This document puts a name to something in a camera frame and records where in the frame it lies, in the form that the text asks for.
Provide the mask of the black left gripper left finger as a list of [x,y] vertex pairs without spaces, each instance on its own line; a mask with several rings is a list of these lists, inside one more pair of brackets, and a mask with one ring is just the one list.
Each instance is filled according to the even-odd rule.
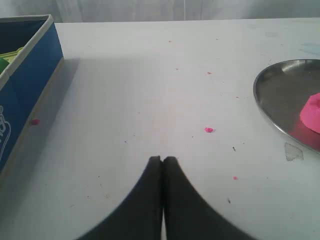
[[163,221],[163,162],[159,156],[147,165],[127,197],[80,240],[160,240]]

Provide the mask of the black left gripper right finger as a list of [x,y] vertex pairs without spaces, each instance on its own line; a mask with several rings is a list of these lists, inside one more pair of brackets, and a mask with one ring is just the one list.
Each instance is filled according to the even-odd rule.
[[174,156],[163,161],[164,219],[168,240],[246,240],[248,235],[198,194]]

